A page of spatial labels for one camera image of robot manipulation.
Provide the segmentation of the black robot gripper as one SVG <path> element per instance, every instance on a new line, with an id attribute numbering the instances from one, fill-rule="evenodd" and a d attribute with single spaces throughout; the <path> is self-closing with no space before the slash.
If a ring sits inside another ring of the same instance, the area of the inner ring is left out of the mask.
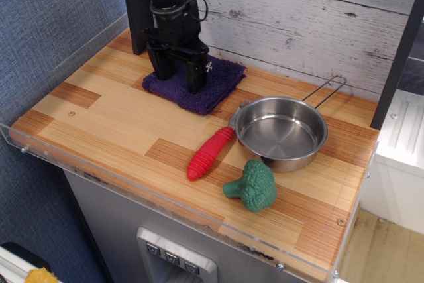
<path id="1" fill-rule="evenodd" d="M 159 80 L 168 80 L 176 73 L 174 60 L 186 63 L 188 90 L 196 94 L 207 83 L 211 68 L 209 48 L 199 39 L 201 22 L 197 0 L 177 0 L 171 7 L 158 7 L 153 3 L 150 10 L 155 27 L 146 28 L 147 51 Z"/>

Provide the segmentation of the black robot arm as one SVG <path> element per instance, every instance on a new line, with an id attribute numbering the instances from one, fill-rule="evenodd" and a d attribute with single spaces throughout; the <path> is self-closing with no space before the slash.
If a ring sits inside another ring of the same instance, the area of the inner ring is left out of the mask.
<path id="1" fill-rule="evenodd" d="M 197 93 L 211 69 L 209 48 L 200 39 L 201 22 L 197 0 L 151 0 L 155 25 L 144 29 L 148 55 L 156 76 L 168 80 L 176 73 L 176 62 L 185 64 L 188 91 Z"/>

